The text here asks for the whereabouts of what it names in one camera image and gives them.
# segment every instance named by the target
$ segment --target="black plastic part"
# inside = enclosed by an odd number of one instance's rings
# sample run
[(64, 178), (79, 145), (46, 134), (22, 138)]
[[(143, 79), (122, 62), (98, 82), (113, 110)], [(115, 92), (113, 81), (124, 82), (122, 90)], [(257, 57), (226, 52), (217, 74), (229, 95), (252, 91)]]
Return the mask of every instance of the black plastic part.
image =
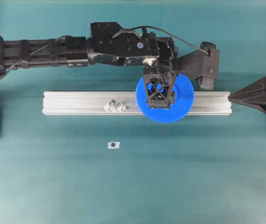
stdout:
[(28, 40), (20, 40), (19, 58), (21, 60), (22, 68), (29, 69), (30, 52)]
[(201, 89), (213, 90), (219, 72), (219, 50), (216, 45), (209, 42), (202, 42), (200, 48), (207, 51), (209, 56), (195, 50), (174, 60), (174, 68), (177, 73), (183, 73), (190, 79), (197, 80)]
[(66, 53), (68, 66), (88, 66), (88, 47), (85, 37), (66, 37)]
[(266, 77), (231, 94), (228, 100), (266, 113)]

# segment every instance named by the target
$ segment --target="blue gear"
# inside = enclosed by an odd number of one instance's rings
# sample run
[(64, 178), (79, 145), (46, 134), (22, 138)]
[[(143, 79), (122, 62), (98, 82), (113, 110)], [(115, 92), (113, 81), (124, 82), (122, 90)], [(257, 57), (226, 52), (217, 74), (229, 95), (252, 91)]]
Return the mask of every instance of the blue gear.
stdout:
[(170, 109), (149, 108), (146, 103), (143, 78), (141, 78), (136, 87), (137, 104), (142, 113), (154, 122), (162, 124), (177, 122), (190, 111), (194, 102), (194, 88), (187, 76), (179, 74), (174, 83), (173, 91), (175, 92), (175, 102), (170, 105)]

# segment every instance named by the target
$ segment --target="black cable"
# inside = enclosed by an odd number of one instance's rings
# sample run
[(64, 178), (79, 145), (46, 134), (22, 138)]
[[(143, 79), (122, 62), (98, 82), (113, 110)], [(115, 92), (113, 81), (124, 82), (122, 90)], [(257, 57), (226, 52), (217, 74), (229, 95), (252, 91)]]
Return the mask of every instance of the black cable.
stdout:
[[(59, 40), (61, 40), (61, 39), (63, 39), (63, 38), (66, 38), (66, 37), (68, 37), (68, 36), (69, 36), (69, 35), (64, 35), (64, 36), (58, 37), (57, 39), (53, 40), (53, 42), (57, 42), (57, 41), (59, 41)], [(41, 47), (41, 48), (39, 48), (39, 49), (37, 49), (37, 50), (35, 50), (35, 51), (32, 52), (32, 53), (30, 53), (29, 56), (32, 56), (32, 55), (38, 53), (39, 51), (44, 50), (45, 48), (48, 48), (49, 46), (50, 46), (50, 43), (47, 44), (47, 45), (45, 45), (45, 46), (43, 46), (43, 47)], [(12, 64), (12, 65), (8, 68), (8, 70), (6, 71), (6, 73), (5, 73), (4, 76), (6, 76), (6, 75), (7, 75), (7, 74), (13, 69), (13, 67), (15, 67), (17, 64), (19, 64), (19, 63), (21, 63), (21, 62), (22, 62), (22, 60), (18, 60), (18, 61), (16, 61), (14, 64)]]
[(195, 46), (195, 45), (193, 45), (193, 44), (190, 44), (190, 43), (188, 43), (187, 41), (185, 41), (184, 39), (181, 39), (181, 38), (179, 38), (178, 36), (175, 36), (175, 35), (169, 33), (168, 31), (163, 30), (163, 29), (160, 29), (160, 28), (158, 28), (158, 27), (152, 27), (152, 26), (139, 26), (139, 27), (134, 27), (134, 28), (132, 28), (132, 29), (141, 29), (141, 28), (150, 28), (150, 29), (155, 29), (155, 30), (161, 31), (161, 32), (163, 32), (163, 33), (165, 33), (165, 34), (167, 34), (167, 35), (169, 35), (169, 36), (172, 36), (173, 38), (175, 38), (175, 39), (177, 39), (177, 40), (183, 42), (184, 44), (186, 44), (186, 45), (188, 45), (188, 46), (190, 46), (190, 47), (192, 47), (192, 48), (195, 48), (195, 49), (197, 49), (197, 50), (202, 51), (202, 52), (205, 53), (207, 56), (209, 56), (208, 52), (206, 52), (205, 50), (201, 49), (200, 47), (197, 47), (197, 46)]

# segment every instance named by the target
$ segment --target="gear teeth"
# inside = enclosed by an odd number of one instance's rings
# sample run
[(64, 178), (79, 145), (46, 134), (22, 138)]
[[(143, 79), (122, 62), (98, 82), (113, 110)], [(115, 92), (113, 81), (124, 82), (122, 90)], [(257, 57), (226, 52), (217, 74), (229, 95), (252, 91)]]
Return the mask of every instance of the gear teeth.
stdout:
[[(189, 89), (187, 91), (192, 91), (193, 92), (193, 98), (192, 98), (192, 101), (189, 101), (186, 103), (187, 106), (189, 105), (193, 105), (194, 103), (194, 87), (192, 85), (192, 82), (190, 81), (190, 79), (185, 76), (185, 75), (182, 75), (180, 74), (178, 77), (177, 77), (177, 80), (179, 80), (179, 82), (176, 82), (178, 85), (186, 85)], [(182, 113), (180, 116), (178, 116), (177, 118), (175, 119), (169, 119), (167, 120), (167, 117), (166, 116), (161, 116), (160, 114), (157, 114), (157, 117), (154, 117), (152, 115), (149, 115), (146, 111), (143, 110), (143, 107), (142, 105), (139, 104), (139, 101), (138, 101), (138, 97), (139, 97), (139, 89), (141, 87), (141, 90), (140, 91), (144, 91), (144, 84), (143, 84), (143, 78), (141, 78), (139, 81), (138, 81), (138, 84), (137, 84), (137, 88), (136, 88), (136, 101), (137, 101), (137, 104), (138, 104), (138, 107), (139, 109), (141, 110), (141, 112), (146, 116), (146, 118), (148, 118), (149, 120), (153, 121), (153, 122), (156, 122), (156, 123), (159, 123), (159, 124), (170, 124), (170, 123), (175, 123), (175, 122), (178, 122), (180, 121), (182, 118), (185, 117), (186, 113)]]

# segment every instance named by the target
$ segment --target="aluminum rail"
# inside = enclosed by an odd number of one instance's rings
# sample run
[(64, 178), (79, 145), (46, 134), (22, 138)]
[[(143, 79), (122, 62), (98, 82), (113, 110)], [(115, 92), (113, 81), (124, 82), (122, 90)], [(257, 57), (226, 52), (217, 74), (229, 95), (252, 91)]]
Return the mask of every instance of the aluminum rail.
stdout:
[[(188, 115), (229, 115), (230, 92), (195, 92)], [(46, 115), (142, 115), (133, 91), (47, 91), (43, 113)]]

